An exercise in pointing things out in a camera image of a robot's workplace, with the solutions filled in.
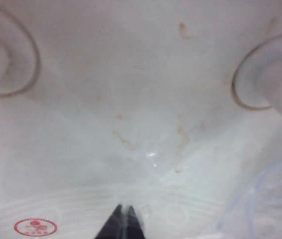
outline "white plastic surface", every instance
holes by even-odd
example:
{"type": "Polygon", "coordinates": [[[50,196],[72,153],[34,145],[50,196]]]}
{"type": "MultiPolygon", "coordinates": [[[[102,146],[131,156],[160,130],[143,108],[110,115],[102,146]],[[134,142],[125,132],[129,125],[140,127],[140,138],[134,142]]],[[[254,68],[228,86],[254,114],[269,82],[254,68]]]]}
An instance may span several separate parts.
{"type": "Polygon", "coordinates": [[[0,0],[33,35],[37,84],[0,99],[0,238],[43,218],[93,238],[119,202],[145,234],[193,238],[282,158],[282,117],[230,84],[282,33],[282,1],[0,0]]]}

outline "curved plastic rim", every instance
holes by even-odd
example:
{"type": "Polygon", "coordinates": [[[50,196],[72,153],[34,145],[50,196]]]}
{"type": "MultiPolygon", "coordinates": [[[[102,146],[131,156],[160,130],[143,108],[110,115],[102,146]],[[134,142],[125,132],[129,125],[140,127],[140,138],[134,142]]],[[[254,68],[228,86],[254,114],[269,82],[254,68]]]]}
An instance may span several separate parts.
{"type": "Polygon", "coordinates": [[[22,31],[22,33],[26,36],[26,38],[28,38],[35,57],[35,67],[29,82],[26,85],[22,86],[20,89],[14,90],[9,93],[0,93],[0,98],[5,98],[10,96],[15,96],[29,90],[38,80],[41,62],[40,62],[40,54],[37,44],[34,38],[32,37],[32,35],[30,34],[30,32],[27,30],[27,28],[20,22],[18,18],[16,18],[14,15],[9,13],[6,9],[2,8],[1,6],[0,6],[0,12],[3,15],[5,15],[9,20],[11,20],[13,23],[15,23],[22,31]]]}
{"type": "Polygon", "coordinates": [[[243,60],[240,62],[239,66],[236,68],[236,71],[233,75],[233,79],[232,79],[232,85],[231,85],[231,92],[232,92],[232,98],[234,100],[234,102],[239,105],[240,107],[249,110],[249,111],[264,111],[264,110],[268,110],[271,109],[272,106],[266,106],[266,107],[254,107],[254,106],[250,106],[245,104],[238,96],[237,91],[236,91],[236,80],[237,80],[237,76],[242,68],[242,66],[244,65],[244,63],[246,62],[246,60],[248,58],[250,58],[254,53],[256,53],[258,50],[260,50],[265,44],[270,43],[276,39],[282,38],[282,34],[275,36],[273,38],[270,38],[264,42],[262,42],[261,44],[259,44],[258,46],[254,47],[244,58],[243,60]]]}

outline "brown stain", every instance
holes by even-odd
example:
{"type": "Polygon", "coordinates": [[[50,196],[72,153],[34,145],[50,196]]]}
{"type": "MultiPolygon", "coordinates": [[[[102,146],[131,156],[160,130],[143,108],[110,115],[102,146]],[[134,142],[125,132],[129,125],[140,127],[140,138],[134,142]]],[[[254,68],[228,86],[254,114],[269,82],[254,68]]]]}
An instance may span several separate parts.
{"type": "Polygon", "coordinates": [[[134,162],[132,158],[127,158],[127,162],[134,162]]]}
{"type": "Polygon", "coordinates": [[[183,120],[184,116],[183,116],[183,114],[178,114],[178,115],[177,115],[177,118],[178,118],[179,120],[183,120]]]}
{"type": "Polygon", "coordinates": [[[175,172],[175,173],[181,173],[182,171],[183,171],[182,168],[175,168],[175,169],[174,169],[174,172],[175,172]]]}
{"type": "Polygon", "coordinates": [[[269,24],[268,24],[268,27],[267,27],[267,30],[266,30],[266,32],[265,32],[265,37],[268,37],[268,36],[271,34],[271,32],[273,31],[274,27],[277,25],[278,21],[279,21],[279,20],[278,20],[277,17],[273,17],[273,18],[270,20],[270,22],[269,22],[269,24]]]}
{"type": "Polygon", "coordinates": [[[228,71],[228,72],[226,73],[226,75],[225,75],[223,81],[222,81],[223,85],[225,85],[225,86],[230,85],[231,82],[232,82],[232,76],[233,76],[233,70],[228,71]]]}
{"type": "Polygon", "coordinates": [[[205,122],[204,121],[201,123],[200,129],[201,129],[202,132],[206,131],[206,127],[205,127],[205,122]]]}
{"type": "Polygon", "coordinates": [[[123,144],[123,146],[124,146],[126,149],[128,149],[128,150],[130,150],[130,151],[135,150],[135,147],[134,147],[129,141],[127,141],[125,138],[123,138],[123,137],[119,134],[118,131],[113,130],[112,133],[113,133],[116,137],[118,137],[118,139],[121,141],[121,143],[123,144]]]}
{"type": "Polygon", "coordinates": [[[186,40],[189,40],[189,39],[194,39],[195,36],[189,36],[187,34],[187,30],[186,30],[186,26],[184,24],[184,22],[181,22],[179,24],[179,33],[180,33],[180,36],[183,38],[183,39],[186,39],[186,40]]]}
{"type": "Polygon", "coordinates": [[[184,128],[183,128],[183,126],[181,126],[181,125],[177,128],[177,133],[178,133],[180,136],[183,137],[183,139],[182,139],[180,145],[177,147],[177,153],[176,153],[176,154],[177,154],[177,155],[180,155],[180,154],[184,151],[184,149],[186,148],[186,146],[189,144],[189,142],[190,142],[190,137],[189,137],[189,135],[184,131],[184,128]]]}
{"type": "Polygon", "coordinates": [[[184,186],[183,185],[170,185],[169,188],[172,190],[180,190],[180,189],[184,189],[184,186]]]}
{"type": "Polygon", "coordinates": [[[3,76],[2,76],[2,78],[8,76],[12,66],[13,66],[12,56],[11,56],[10,53],[8,53],[8,65],[7,65],[6,69],[5,69],[5,72],[4,72],[3,76]]]}

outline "red circular logo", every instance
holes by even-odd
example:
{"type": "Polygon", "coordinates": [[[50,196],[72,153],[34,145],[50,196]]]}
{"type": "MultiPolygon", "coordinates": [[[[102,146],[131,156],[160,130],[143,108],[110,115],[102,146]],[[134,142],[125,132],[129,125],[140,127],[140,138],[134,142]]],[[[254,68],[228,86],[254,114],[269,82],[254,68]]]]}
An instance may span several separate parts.
{"type": "Polygon", "coordinates": [[[16,232],[29,237],[44,237],[57,231],[57,225],[40,218],[29,218],[15,223],[16,232]]]}

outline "black tip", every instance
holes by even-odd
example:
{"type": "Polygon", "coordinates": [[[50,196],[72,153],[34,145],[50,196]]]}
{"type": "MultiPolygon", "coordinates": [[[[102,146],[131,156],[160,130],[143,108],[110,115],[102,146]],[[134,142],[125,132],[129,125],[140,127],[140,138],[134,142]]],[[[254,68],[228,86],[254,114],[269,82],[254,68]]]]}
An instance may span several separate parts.
{"type": "Polygon", "coordinates": [[[128,211],[128,226],[127,226],[127,238],[128,239],[145,239],[140,223],[137,219],[135,210],[133,207],[129,207],[128,211]]]}
{"type": "Polygon", "coordinates": [[[95,239],[120,239],[123,231],[122,205],[116,209],[108,218],[95,239]]]}

